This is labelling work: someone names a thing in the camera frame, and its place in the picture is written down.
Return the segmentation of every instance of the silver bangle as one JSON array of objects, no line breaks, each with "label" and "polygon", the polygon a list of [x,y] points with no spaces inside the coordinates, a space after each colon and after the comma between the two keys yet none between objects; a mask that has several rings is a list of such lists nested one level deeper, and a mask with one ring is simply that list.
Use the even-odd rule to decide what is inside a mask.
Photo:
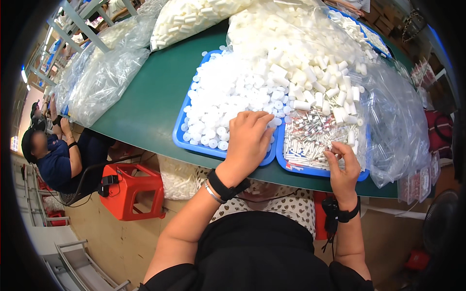
[{"label": "silver bangle", "polygon": [[204,181],[204,187],[207,189],[207,192],[209,192],[210,196],[212,196],[215,200],[217,200],[218,203],[220,204],[225,204],[226,201],[223,201],[222,199],[219,199],[213,192],[210,190],[209,185],[207,185],[207,179]]}]

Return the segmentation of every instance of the black wrist strap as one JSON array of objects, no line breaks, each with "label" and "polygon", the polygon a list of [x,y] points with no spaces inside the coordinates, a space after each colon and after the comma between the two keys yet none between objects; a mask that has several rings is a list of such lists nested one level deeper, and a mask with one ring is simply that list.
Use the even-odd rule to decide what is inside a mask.
[{"label": "black wrist strap", "polygon": [[225,186],[222,181],[217,177],[215,173],[215,169],[212,169],[209,174],[207,174],[207,178],[209,179],[209,183],[212,188],[220,195],[223,201],[228,201],[235,197],[238,193],[243,192],[249,186],[251,186],[248,179],[244,179],[237,187],[228,188]]},{"label": "black wrist strap", "polygon": [[351,212],[347,210],[345,211],[338,210],[338,221],[342,223],[347,223],[348,221],[350,221],[357,215],[360,209],[361,209],[361,198],[358,196],[356,207]]},{"label": "black wrist strap", "polygon": [[77,143],[77,142],[72,142],[72,143],[68,146],[68,149],[72,148],[72,147],[75,146],[75,145],[78,145],[78,143]]}]

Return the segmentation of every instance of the blue plastic tray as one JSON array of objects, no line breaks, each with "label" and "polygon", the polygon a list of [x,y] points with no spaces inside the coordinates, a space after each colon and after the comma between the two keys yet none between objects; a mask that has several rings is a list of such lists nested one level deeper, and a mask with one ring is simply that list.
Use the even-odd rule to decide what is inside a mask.
[{"label": "blue plastic tray", "polygon": [[[214,50],[214,51],[208,52],[204,56],[204,58],[202,59],[202,62],[201,62],[200,65],[202,65],[203,63],[209,61],[210,55],[214,54],[214,53],[221,54],[222,51],[221,50]],[[194,83],[194,81],[192,81],[190,83],[189,89],[191,89],[192,83]],[[181,125],[184,123],[185,118],[186,118],[186,113],[183,111],[183,109],[188,105],[191,105],[191,98],[189,98],[188,94],[186,93],[185,100],[183,102],[183,105],[181,105],[181,109],[179,111],[178,118],[176,119],[175,128],[173,129],[173,134],[172,134],[173,142],[178,147],[183,148],[183,149],[192,150],[192,151],[203,153],[203,154],[206,154],[206,155],[217,156],[217,157],[220,157],[220,158],[226,158],[226,151],[224,151],[224,150],[221,150],[219,148],[212,149],[209,146],[205,146],[205,145],[203,145],[201,143],[198,144],[198,145],[193,145],[193,144],[190,144],[189,142],[185,142],[183,140],[183,134],[185,132],[181,130]],[[267,154],[265,155],[264,160],[259,164],[259,166],[268,165],[274,160],[275,152],[276,152],[275,148],[277,146],[277,140],[278,140],[277,137],[278,137],[278,132],[276,130],[274,132],[275,141],[272,143],[272,149],[269,152],[267,152]]]},{"label": "blue plastic tray", "polygon": [[[287,171],[293,172],[293,173],[321,176],[321,177],[330,177],[330,171],[324,170],[324,169],[318,169],[318,168],[313,168],[313,167],[308,167],[308,166],[297,166],[297,167],[303,168],[301,171],[299,171],[294,168],[291,168],[290,164],[288,164],[288,162],[283,157],[283,142],[285,140],[285,121],[284,120],[283,120],[283,123],[278,127],[276,131],[278,131],[278,140],[275,140],[277,142],[275,155],[277,156],[277,161],[282,168],[284,168]],[[367,144],[368,144],[367,148],[370,149],[369,128],[366,129],[366,133],[367,133],[366,137],[367,137]],[[368,169],[366,169],[364,172],[361,172],[357,180],[364,181],[367,178],[367,176],[369,176]]]},{"label": "blue plastic tray", "polygon": [[[330,10],[340,12],[340,13],[341,13],[343,16],[345,16],[345,17],[351,18],[354,22],[356,22],[357,24],[359,24],[359,26],[364,25],[364,24],[362,24],[361,22],[357,21],[353,16],[348,15],[348,14],[346,14],[345,12],[341,12],[340,10],[338,10],[338,9],[336,9],[336,8],[333,8],[333,7],[330,7],[330,6],[329,6],[329,8],[330,8]],[[380,37],[380,35],[379,35],[378,33],[376,33],[376,32],[375,32],[373,29],[371,29],[370,27],[367,27],[367,25],[364,25],[364,27],[367,28],[368,30],[370,30],[372,33],[375,33],[376,35],[378,35],[378,37],[380,38],[380,41],[384,44],[385,47],[387,47],[387,46],[385,45],[384,41],[382,40],[382,38]],[[367,37],[366,33],[363,31],[362,28],[361,28],[361,32],[364,34],[364,37]],[[367,41],[367,43],[370,44],[370,46],[372,46],[372,48],[373,48],[377,53],[383,54],[383,55],[385,55],[387,58],[390,58],[390,59],[392,58],[392,56],[391,56],[390,53],[388,53],[388,54],[384,53],[384,52],[381,51],[378,47],[374,46],[374,45],[372,44],[372,42]]]}]

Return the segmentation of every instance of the fluorescent light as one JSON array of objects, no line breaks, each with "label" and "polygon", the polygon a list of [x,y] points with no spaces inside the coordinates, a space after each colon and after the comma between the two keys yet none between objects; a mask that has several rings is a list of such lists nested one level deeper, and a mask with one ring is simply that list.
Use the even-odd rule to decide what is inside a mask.
[{"label": "fluorescent light", "polygon": [[51,27],[50,30],[49,30],[49,32],[48,32],[48,34],[47,34],[47,38],[45,39],[45,44],[48,44],[48,40],[50,39],[50,35],[52,34],[52,31],[53,31],[53,30],[54,30],[54,29]]},{"label": "fluorescent light", "polygon": [[24,70],[21,70],[21,76],[23,77],[23,81],[27,84],[26,72]]}]

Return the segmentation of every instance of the navy blue shirt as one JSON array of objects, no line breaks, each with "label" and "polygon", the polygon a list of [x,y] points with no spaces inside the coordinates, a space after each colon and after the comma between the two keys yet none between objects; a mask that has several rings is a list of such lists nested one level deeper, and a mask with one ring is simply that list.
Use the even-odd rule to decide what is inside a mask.
[{"label": "navy blue shirt", "polygon": [[68,145],[59,140],[57,135],[50,136],[47,144],[51,152],[37,160],[37,167],[45,183],[52,189],[60,191],[60,188],[71,180]]}]

